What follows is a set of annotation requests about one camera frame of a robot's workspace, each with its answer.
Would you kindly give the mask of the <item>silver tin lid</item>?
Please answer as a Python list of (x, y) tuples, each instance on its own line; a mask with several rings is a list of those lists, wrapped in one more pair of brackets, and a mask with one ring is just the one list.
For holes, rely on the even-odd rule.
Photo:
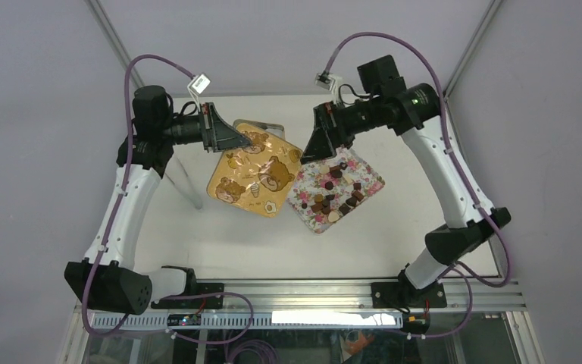
[(235, 128), (252, 145), (223, 152), (206, 192), (219, 202), (273, 218), (299, 176), (302, 150), (248, 124)]

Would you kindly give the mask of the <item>silver metal tongs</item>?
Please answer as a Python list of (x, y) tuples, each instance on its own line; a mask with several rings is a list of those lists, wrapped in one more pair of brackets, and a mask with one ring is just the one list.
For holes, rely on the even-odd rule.
[(176, 155), (167, 163), (164, 176), (197, 211), (203, 209), (202, 195), (195, 188), (188, 171)]

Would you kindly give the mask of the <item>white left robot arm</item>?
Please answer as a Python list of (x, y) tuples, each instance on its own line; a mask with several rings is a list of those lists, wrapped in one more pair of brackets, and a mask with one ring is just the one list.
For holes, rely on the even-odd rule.
[(87, 310), (140, 315), (150, 303), (167, 297), (188, 308), (198, 297), (192, 269), (172, 265), (149, 273), (134, 269), (149, 203), (175, 146), (200, 143), (208, 152), (224, 152), (251, 141), (227, 124), (211, 102), (191, 114), (176, 111), (162, 86), (138, 88), (129, 105), (130, 135), (117, 152), (116, 181), (102, 225), (84, 258), (67, 263), (64, 277)]

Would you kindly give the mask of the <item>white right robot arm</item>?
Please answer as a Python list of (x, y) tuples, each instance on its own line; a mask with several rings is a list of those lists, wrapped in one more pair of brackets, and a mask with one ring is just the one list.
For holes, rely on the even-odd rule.
[(406, 86), (391, 55), (359, 66), (358, 75), (365, 97), (348, 106), (331, 101), (314, 107), (314, 129), (301, 163), (332, 158), (338, 148), (351, 147), (356, 135), (378, 127), (402, 138), (430, 181), (445, 221), (426, 234), (423, 252), (401, 270), (390, 291), (379, 292), (388, 305), (416, 307), (439, 277), (496, 235), (512, 216), (506, 207), (494, 206), (455, 154), (458, 144), (431, 85)]

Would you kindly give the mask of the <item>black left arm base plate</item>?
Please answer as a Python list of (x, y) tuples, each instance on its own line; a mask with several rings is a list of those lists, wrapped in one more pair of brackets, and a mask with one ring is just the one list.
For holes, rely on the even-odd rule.
[(198, 282), (194, 288), (187, 289), (181, 297), (192, 297), (192, 299), (162, 299), (150, 304), (152, 309), (222, 309), (224, 305), (224, 283)]

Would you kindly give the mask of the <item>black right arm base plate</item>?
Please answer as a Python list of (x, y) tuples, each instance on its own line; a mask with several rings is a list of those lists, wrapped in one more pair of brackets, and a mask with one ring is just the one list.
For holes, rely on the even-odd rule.
[(446, 308), (446, 292), (442, 284), (432, 283), (416, 290), (407, 283), (398, 281), (372, 282), (371, 299), (375, 309), (390, 308)]

